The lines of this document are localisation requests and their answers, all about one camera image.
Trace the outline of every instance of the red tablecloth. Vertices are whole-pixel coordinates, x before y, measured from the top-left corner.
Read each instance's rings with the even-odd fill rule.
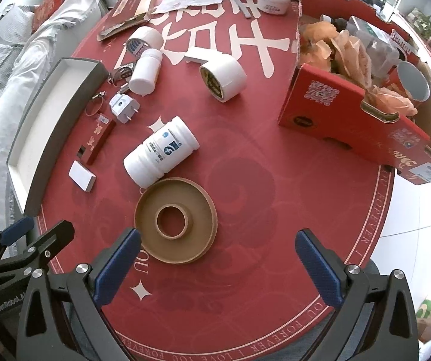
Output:
[[[252,359],[287,345],[329,312],[294,251],[296,232],[310,228],[346,262],[364,265],[386,217],[391,173],[277,124],[294,70],[297,13],[276,17],[252,4],[256,18],[246,20],[236,11],[224,0],[153,20],[166,39],[155,92],[136,97],[140,112],[115,127],[89,167],[97,176],[91,193],[68,176],[93,123],[79,118],[38,217],[42,231],[61,219],[75,226],[75,239],[52,261],[55,272],[91,262],[134,223],[140,192],[123,158],[151,134],[147,126],[159,115],[164,122],[178,115],[189,126],[200,149],[167,176],[191,179],[212,197],[219,218],[215,242],[204,257],[181,266],[142,251],[104,307],[124,343],[146,358]],[[131,33],[99,43],[94,30],[74,56],[100,59],[110,70],[121,62]],[[189,45],[211,42],[240,57],[248,76],[247,89],[227,103],[209,94],[197,64],[180,62]],[[116,91],[109,84],[102,89],[108,98]]]

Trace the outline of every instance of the white small box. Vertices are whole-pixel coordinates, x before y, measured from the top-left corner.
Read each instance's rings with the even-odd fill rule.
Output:
[[[189,48],[183,57],[185,62],[198,62],[199,64],[205,64],[214,57],[221,55],[221,51],[197,48],[195,46]]]
[[[73,162],[72,168],[70,168],[68,175],[76,184],[80,186],[83,191],[86,191],[87,193],[89,193],[92,189],[96,179],[94,174],[92,174],[76,160]]]

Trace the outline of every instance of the metal screw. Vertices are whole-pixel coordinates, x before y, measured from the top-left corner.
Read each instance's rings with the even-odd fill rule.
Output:
[[[32,276],[33,276],[34,278],[38,278],[38,277],[41,277],[41,276],[42,276],[42,274],[43,274],[43,270],[42,270],[42,269],[35,269],[35,270],[33,271]]]
[[[351,274],[359,274],[361,272],[361,268],[358,265],[349,265],[347,270]]]
[[[81,263],[77,266],[77,273],[82,274],[88,271],[88,265],[86,263]]]
[[[404,273],[401,270],[395,270],[394,271],[394,277],[396,277],[397,279],[403,279]]]

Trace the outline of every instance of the white blanket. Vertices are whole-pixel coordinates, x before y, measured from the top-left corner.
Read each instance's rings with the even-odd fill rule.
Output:
[[[91,12],[99,9],[99,1],[65,0],[52,17],[29,38],[15,61],[12,75],[0,96],[0,231],[11,220],[7,158],[22,115],[56,63],[57,36],[83,22]],[[69,57],[74,48],[71,51],[65,50],[69,54],[64,56]]]

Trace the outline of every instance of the red small box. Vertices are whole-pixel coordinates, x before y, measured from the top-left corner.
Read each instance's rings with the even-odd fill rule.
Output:
[[[99,114],[86,140],[80,145],[77,156],[85,165],[91,165],[115,126],[115,121],[104,114]]]
[[[299,15],[334,19],[357,16],[388,34],[395,30],[410,41],[409,34],[386,23],[361,0],[299,0]],[[296,40],[300,43],[299,29]],[[431,73],[415,55],[411,62],[428,79]],[[431,182],[431,95],[418,107],[415,121],[399,113],[385,114],[364,101],[365,90],[334,74],[308,64],[295,68],[291,86],[279,115],[279,124],[317,138],[338,141],[365,159],[393,166],[414,184]]]

